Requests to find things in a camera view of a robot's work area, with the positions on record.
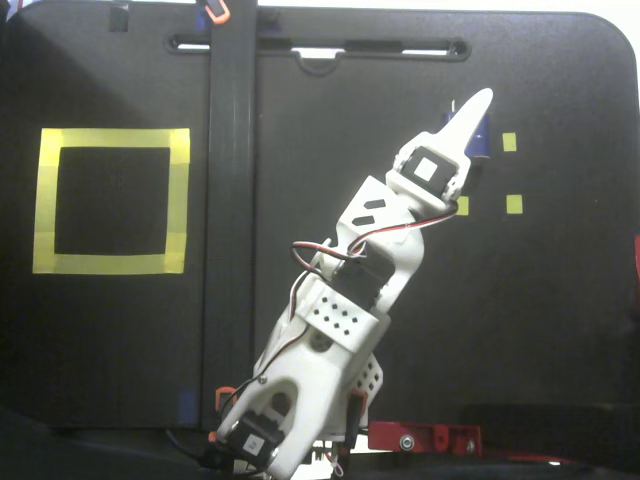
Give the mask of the white moving gripper finger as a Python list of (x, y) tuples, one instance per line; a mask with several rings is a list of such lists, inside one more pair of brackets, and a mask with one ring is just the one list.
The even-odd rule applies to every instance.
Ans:
[(419, 133), (403, 146), (403, 153), (409, 154), (418, 147), (436, 146), (441, 151), (464, 153), (471, 159), (488, 159), (491, 156), (489, 107), (493, 97), (491, 88), (479, 90), (449, 114), (437, 133)]

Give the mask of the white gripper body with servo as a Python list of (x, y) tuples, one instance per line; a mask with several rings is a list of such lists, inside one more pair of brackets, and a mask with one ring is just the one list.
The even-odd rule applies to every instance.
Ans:
[(387, 172), (387, 187), (410, 210), (448, 210), (461, 195), (471, 169), (465, 155), (447, 156), (426, 146), (405, 146)]

